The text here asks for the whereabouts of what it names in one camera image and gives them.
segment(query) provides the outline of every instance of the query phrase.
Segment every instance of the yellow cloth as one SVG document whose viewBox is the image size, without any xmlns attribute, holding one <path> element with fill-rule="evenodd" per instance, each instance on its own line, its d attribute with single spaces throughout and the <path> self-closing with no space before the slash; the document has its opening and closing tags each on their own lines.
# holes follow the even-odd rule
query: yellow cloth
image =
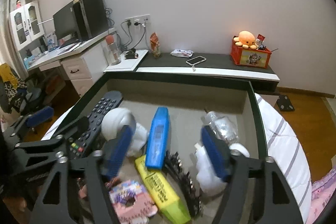
<svg viewBox="0 0 336 224">
<path fill-rule="evenodd" d="M 0 76 L 2 78 L 2 81 L 5 82 L 10 82 L 12 84 L 12 86 L 17 89 L 17 85 L 18 85 L 18 80 L 17 78 L 14 76 L 14 74 L 11 71 L 11 67 L 8 66 L 7 63 L 3 63 L 0 66 Z"/>
</svg>

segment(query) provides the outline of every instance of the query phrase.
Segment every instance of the white cabinet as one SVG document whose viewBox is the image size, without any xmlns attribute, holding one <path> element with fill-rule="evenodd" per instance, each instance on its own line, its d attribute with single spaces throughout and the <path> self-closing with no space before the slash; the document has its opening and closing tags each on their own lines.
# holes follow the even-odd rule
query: white cabinet
<svg viewBox="0 0 336 224">
<path fill-rule="evenodd" d="M 28 3 L 10 13 L 10 22 L 17 50 L 23 49 L 44 35 L 37 1 Z"/>
<path fill-rule="evenodd" d="M 108 64 L 101 43 L 62 61 L 62 66 L 78 95 L 82 97 L 103 75 Z"/>
</svg>

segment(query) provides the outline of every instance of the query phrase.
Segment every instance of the black computer tower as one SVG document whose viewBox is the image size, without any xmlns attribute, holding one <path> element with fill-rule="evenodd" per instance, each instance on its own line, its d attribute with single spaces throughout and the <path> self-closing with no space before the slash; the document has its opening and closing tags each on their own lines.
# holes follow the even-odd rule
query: black computer tower
<svg viewBox="0 0 336 224">
<path fill-rule="evenodd" d="M 103 0 L 79 0 L 73 5 L 80 37 L 83 41 L 108 30 Z"/>
</svg>

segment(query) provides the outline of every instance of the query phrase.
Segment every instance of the blue plastic case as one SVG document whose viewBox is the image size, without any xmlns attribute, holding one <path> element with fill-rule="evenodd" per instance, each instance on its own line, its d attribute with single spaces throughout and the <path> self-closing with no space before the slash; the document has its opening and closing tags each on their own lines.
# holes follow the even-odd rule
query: blue plastic case
<svg viewBox="0 0 336 224">
<path fill-rule="evenodd" d="M 152 120 L 148 137 L 145 165 L 150 169 L 162 169 L 169 134 L 167 107 L 158 107 Z"/>
</svg>

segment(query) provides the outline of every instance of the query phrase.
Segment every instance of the striped mattress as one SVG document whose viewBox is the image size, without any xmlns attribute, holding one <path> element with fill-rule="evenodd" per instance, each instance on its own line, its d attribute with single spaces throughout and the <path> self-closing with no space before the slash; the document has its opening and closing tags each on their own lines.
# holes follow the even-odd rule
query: striped mattress
<svg viewBox="0 0 336 224">
<path fill-rule="evenodd" d="M 311 204 L 311 178 L 305 152 L 288 122 L 259 94 L 255 96 L 264 124 L 268 155 L 283 172 L 305 223 Z"/>
</svg>

